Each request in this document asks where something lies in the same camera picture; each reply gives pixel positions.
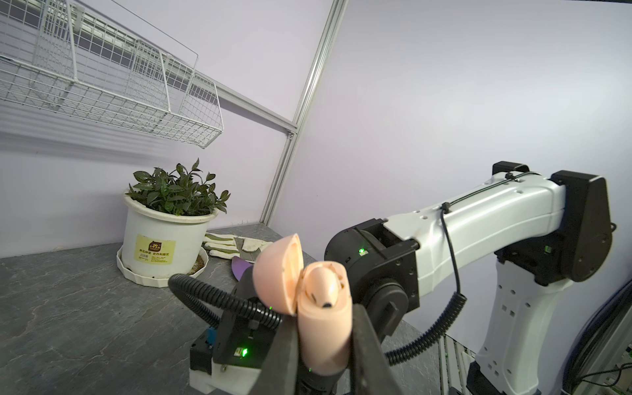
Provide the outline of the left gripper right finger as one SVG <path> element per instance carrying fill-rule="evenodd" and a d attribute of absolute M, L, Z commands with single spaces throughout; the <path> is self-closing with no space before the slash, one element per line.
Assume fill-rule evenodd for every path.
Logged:
<path fill-rule="evenodd" d="M 362 304 L 352 309 L 351 394 L 402 394 Z"/>

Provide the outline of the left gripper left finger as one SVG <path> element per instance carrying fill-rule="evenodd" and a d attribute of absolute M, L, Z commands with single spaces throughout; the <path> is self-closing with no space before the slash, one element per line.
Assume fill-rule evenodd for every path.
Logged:
<path fill-rule="evenodd" d="M 286 316 L 276 331 L 260 374 L 249 395 L 293 395 L 300 357 L 299 332 L 295 317 Z"/>

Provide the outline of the pink earbud charging case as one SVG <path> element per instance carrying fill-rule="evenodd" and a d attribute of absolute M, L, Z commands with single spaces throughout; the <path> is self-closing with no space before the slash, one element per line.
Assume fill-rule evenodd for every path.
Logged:
<path fill-rule="evenodd" d="M 329 309 L 317 307 L 305 292 L 306 277 L 318 267 L 337 273 L 340 293 Z M 253 266 L 253 285 L 258 299 L 272 311 L 295 317 L 301 360 L 320 376 L 341 373 L 349 362 L 352 337 L 351 287 L 345 267 L 337 262 L 304 263 L 299 235 L 272 243 Z"/>

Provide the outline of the pink earbud one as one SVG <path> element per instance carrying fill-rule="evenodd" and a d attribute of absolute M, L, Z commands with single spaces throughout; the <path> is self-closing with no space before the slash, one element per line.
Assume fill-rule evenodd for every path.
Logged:
<path fill-rule="evenodd" d="M 339 298 L 340 281 L 332 268 L 315 268 L 305 280 L 305 292 L 322 309 L 334 307 Z"/>

